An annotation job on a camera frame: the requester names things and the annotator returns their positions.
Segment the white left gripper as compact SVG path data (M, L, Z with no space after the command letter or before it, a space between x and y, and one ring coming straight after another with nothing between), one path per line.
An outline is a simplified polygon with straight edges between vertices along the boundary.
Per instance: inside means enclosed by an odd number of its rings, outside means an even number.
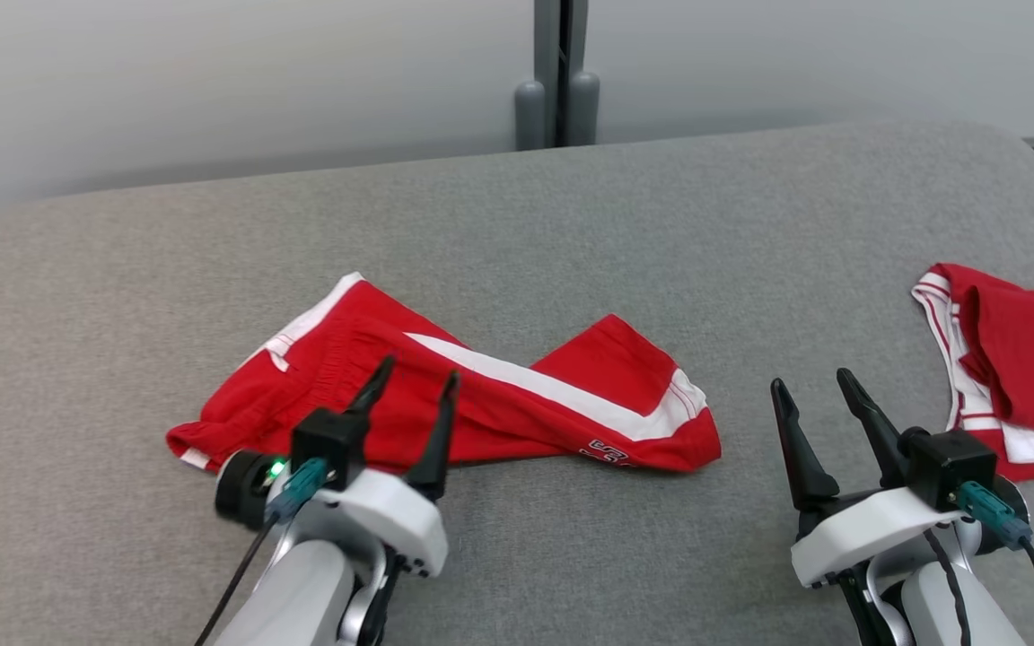
M346 413L368 416L384 396L397 357L382 359L362 384ZM405 557L406 570L422 577L443 572L449 543L442 514L434 502L446 493L449 451L454 437L460 374L453 371L443 384L434 428L405 481L365 469L345 490L320 488L288 522L280 524L276 559L282 560L303 541L327 541L344 556L371 570L381 570L384 549Z

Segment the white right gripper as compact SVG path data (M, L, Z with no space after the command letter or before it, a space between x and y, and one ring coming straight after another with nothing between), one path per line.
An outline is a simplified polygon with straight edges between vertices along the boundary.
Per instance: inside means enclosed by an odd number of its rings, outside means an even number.
M961 511L937 511L906 486L908 458L901 433L848 368L837 369L837 384L846 407L864 429L880 470L880 487L893 490L871 494L823 519L791 547L793 572L804 588L842 570L872 559L935 525L963 518ZM770 394L778 437L793 507L815 511L840 494L837 479L821 465L800 426L800 410L787 384L776 378Z

